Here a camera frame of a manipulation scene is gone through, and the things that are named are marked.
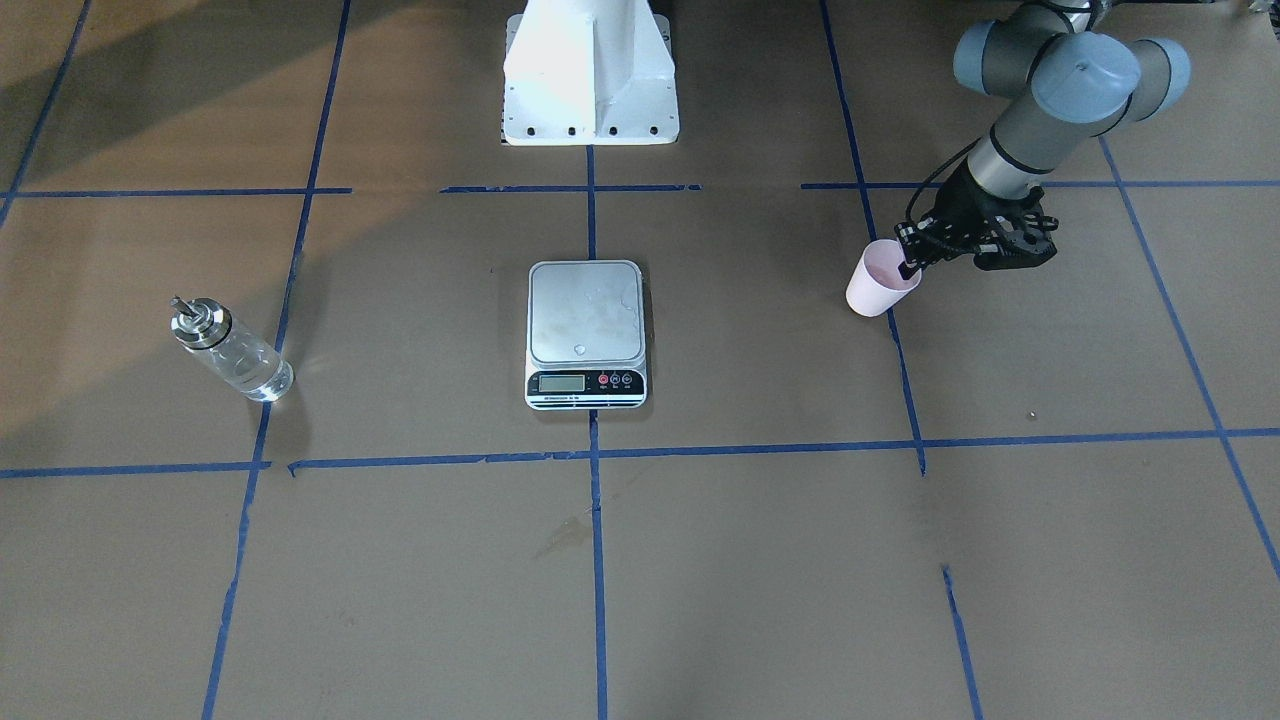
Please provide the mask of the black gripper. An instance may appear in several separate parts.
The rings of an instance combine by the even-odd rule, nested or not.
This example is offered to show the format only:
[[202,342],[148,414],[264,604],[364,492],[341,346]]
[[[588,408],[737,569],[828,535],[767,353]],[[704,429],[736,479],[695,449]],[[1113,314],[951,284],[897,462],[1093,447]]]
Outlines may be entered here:
[[902,281],[914,281],[924,269],[961,256],[973,258],[983,272],[1036,268],[1057,254],[1052,233],[1059,219],[1041,205],[1044,191],[1034,186],[1019,199],[987,192],[966,167],[957,167],[934,195],[922,217],[913,211],[938,168],[914,191],[897,224],[904,249],[899,264]]

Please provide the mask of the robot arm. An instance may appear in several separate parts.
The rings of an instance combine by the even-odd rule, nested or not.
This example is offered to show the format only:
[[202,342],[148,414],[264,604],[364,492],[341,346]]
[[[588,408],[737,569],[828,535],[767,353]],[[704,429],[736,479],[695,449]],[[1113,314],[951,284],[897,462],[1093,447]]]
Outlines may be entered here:
[[984,272],[1046,264],[1057,252],[1059,222],[1042,206],[1044,179],[1087,140],[1148,120],[1184,95],[1188,51],[1170,38],[1102,35],[1110,9],[1108,1],[1024,1],[965,31],[955,79],[1007,106],[934,170],[941,187],[925,213],[906,206],[893,229],[902,279],[964,256]]

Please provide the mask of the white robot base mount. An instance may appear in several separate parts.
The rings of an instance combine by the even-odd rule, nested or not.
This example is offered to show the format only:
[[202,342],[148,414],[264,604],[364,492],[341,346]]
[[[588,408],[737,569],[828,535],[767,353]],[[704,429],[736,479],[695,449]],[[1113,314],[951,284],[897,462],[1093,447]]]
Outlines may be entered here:
[[649,1],[529,1],[506,22],[500,133],[534,146],[652,146],[681,133],[669,18]]

